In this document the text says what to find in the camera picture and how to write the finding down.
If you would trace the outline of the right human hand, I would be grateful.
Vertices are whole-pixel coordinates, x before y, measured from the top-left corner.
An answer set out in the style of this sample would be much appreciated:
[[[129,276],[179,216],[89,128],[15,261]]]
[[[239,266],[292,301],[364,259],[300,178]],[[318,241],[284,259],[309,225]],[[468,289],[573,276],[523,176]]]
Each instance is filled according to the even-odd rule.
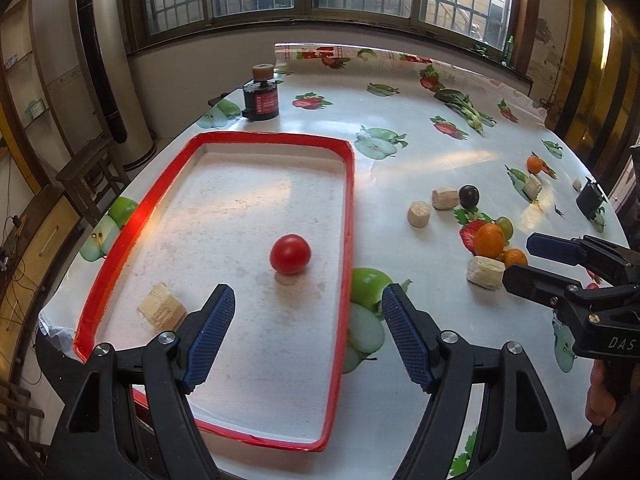
[[[590,373],[590,386],[587,391],[585,416],[591,425],[605,426],[613,431],[617,428],[617,404],[605,385],[606,368],[603,361],[594,361]]]

